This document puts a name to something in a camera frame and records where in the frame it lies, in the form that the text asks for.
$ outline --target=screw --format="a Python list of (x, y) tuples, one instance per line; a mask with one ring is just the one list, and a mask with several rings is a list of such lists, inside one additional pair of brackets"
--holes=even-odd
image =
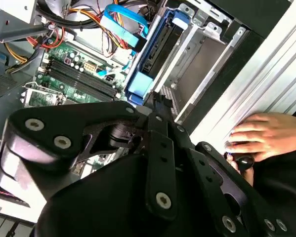
[(276, 220), (277, 224), (279, 225), (279, 227), (283, 230), (283, 231), (287, 231), (287, 227), (286, 225), (283, 223), (283, 221), (281, 221), (280, 219)]
[(132, 108), (127, 107), (126, 110), (127, 110), (129, 113), (132, 113), (132, 114), (134, 113), (134, 110), (133, 110)]
[(160, 116), (156, 116), (157, 120), (159, 120), (160, 122), (163, 121), (163, 119)]
[(181, 132), (185, 132), (185, 129), (184, 129), (182, 126), (180, 126), (180, 125), (177, 126), (177, 129), (178, 129), (179, 131), (181, 131)]
[(272, 222), (270, 222), (268, 219), (264, 219), (264, 222), (271, 231), (275, 231), (275, 226), (272, 224)]
[(204, 147), (206, 148), (207, 151), (211, 152), (211, 147), (209, 145), (205, 144)]
[(71, 140), (65, 136), (57, 136), (53, 142), (56, 147), (61, 149), (67, 149), (71, 146)]
[(30, 118), (30, 119), (25, 121), (25, 126), (29, 130), (40, 131), (40, 130), (43, 130), (44, 123), (39, 119)]
[(48, 39), (47, 42), (48, 42), (48, 44), (52, 44), (53, 43), (53, 40), (52, 39)]
[(222, 222), (223, 225), (227, 228), (228, 231), (230, 231), (231, 233), (235, 233), (237, 228), (235, 223), (232, 221), (232, 219), (228, 216), (223, 216), (222, 217)]
[(171, 199), (165, 193), (157, 193), (157, 204), (163, 209), (169, 209), (171, 207)]

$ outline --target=silver sheet metal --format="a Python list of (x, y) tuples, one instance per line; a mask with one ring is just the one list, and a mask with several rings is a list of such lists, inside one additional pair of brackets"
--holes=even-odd
[(219, 152), (232, 128), (256, 112), (296, 111), (296, 0), (191, 134)]

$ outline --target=robotic arm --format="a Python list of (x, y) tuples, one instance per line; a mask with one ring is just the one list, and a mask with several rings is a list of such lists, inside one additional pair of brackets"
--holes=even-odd
[[(33, 236), (291, 236), (210, 144), (195, 150), (170, 108), (153, 93), (137, 109), (119, 101), (12, 114), (0, 186), (42, 210)], [(76, 162), (119, 147), (129, 154), (79, 181), (70, 176)]]

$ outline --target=ram slot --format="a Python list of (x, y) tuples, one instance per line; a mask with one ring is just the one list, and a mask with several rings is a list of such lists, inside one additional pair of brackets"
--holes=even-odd
[(63, 74), (61, 74), (60, 72), (58, 71), (55, 71), (53, 69), (51, 69), (49, 72), (48, 72), (49, 76), (51, 76), (52, 78), (62, 82), (62, 83), (65, 83), (85, 94), (88, 94), (90, 96), (93, 96), (94, 98), (100, 100), (100, 101), (103, 101), (103, 102), (109, 102), (109, 101), (112, 101), (113, 98), (110, 97), (110, 96), (107, 96), (101, 92), (98, 92), (97, 90), (94, 90), (93, 88), (90, 88), (89, 86), (86, 86), (84, 85), (83, 83), (80, 83), (70, 77), (67, 77)]
[(56, 60), (52, 60), (49, 65), (50, 69), (55, 69), (62, 74), (64, 74), (67, 77), (71, 77), (74, 80), (77, 80), (89, 87), (92, 87), (93, 89), (102, 92), (108, 96), (114, 97), (117, 94), (117, 91), (113, 89), (111, 86), (105, 84), (99, 79), (95, 79), (90, 75), (81, 73), (78, 70), (75, 70), (74, 68), (71, 68), (68, 65), (65, 65), (64, 63), (61, 63)]

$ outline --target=human hand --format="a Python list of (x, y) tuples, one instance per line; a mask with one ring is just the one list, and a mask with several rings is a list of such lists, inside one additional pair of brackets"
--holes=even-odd
[(227, 162), (239, 173), (244, 177), (244, 179), (253, 187), (253, 179), (254, 179), (254, 170), (253, 167), (250, 169), (245, 170), (243, 173), (240, 172), (238, 169), (237, 163), (234, 161), (231, 155), (227, 156)]
[(296, 117), (284, 114), (256, 114), (236, 126), (228, 153), (252, 153), (255, 161), (296, 151)]

